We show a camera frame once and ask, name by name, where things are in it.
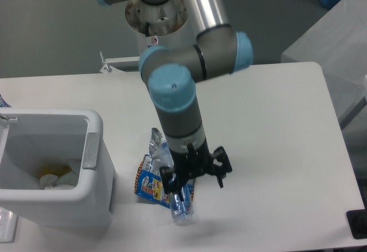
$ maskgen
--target white table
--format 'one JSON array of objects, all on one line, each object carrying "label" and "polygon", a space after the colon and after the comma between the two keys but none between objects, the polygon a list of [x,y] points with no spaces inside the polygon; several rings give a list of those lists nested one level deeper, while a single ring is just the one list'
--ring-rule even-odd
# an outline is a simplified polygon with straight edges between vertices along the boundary
[{"label": "white table", "polygon": [[134,180],[159,121],[138,73],[0,79],[14,107],[92,108],[118,173],[107,229],[54,229],[20,219],[1,251],[296,251],[359,246],[345,213],[363,208],[321,68],[252,66],[197,85],[210,150],[233,172],[221,190],[197,180],[196,223],[138,202]]}]

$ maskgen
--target metal tube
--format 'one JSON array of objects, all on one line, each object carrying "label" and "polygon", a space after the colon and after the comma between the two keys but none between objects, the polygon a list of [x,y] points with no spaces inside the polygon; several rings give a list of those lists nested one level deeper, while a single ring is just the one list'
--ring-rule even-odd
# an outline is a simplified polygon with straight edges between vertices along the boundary
[{"label": "metal tube", "polygon": [[218,25],[229,24],[222,0],[184,1],[197,34]]}]

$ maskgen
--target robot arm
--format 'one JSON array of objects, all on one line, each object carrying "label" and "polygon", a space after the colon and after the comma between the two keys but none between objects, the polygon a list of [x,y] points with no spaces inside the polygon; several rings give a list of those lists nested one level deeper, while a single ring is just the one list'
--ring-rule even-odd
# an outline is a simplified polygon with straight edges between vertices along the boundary
[{"label": "robot arm", "polygon": [[[142,1],[156,6],[169,0]],[[223,187],[222,179],[232,171],[223,147],[213,154],[209,152],[195,82],[244,69],[253,59],[251,42],[245,33],[232,30],[221,0],[185,0],[185,3],[197,44],[175,50],[152,46],[139,60],[142,80],[157,110],[174,161],[174,168],[161,167],[163,187],[165,193],[179,194],[189,179],[204,174],[215,175]],[[214,159],[221,165],[214,164]]]}]

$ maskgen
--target trash bin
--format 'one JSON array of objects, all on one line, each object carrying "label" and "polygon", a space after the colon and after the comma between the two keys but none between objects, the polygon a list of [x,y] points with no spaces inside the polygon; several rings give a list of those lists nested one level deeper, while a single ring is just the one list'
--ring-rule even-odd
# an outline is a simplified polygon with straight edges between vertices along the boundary
[{"label": "trash bin", "polygon": [[[0,206],[45,226],[112,221],[116,172],[91,110],[0,108]],[[77,185],[43,190],[45,167],[80,162]]]}]

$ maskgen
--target clear plastic bottle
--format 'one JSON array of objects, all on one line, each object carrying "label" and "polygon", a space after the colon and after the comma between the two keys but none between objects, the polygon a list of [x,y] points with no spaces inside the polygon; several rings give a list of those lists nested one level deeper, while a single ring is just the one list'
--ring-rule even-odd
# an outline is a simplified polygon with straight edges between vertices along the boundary
[{"label": "clear plastic bottle", "polygon": [[[162,144],[159,146],[158,150],[159,150],[159,156],[161,158],[161,165],[173,167],[174,166],[173,159],[166,140],[162,141]],[[182,187],[181,192],[183,196],[183,202],[180,200],[179,195],[177,193],[168,194],[168,199],[171,208],[171,215],[175,223],[178,224],[183,224],[190,221],[192,215],[194,214],[191,194],[187,184]]]}]

